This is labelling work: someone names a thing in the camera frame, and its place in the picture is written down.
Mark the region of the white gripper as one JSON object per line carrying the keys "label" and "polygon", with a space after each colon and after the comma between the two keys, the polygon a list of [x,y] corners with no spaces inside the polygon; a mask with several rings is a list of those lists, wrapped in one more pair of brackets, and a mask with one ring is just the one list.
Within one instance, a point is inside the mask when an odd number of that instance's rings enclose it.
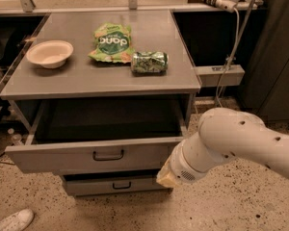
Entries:
{"label": "white gripper", "polygon": [[160,171],[157,173],[156,182],[165,188],[175,188],[183,184],[193,184],[203,178],[205,173],[193,169],[186,161],[182,141],[175,147]]}

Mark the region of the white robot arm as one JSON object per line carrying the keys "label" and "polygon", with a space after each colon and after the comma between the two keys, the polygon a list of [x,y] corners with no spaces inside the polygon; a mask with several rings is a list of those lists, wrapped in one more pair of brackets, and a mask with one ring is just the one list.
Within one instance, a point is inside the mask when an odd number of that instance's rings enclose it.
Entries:
{"label": "white robot arm", "polygon": [[157,174],[166,188],[193,184],[213,168],[241,158],[289,180],[289,136],[266,127],[256,115],[228,108],[203,113],[197,132],[181,141]]}

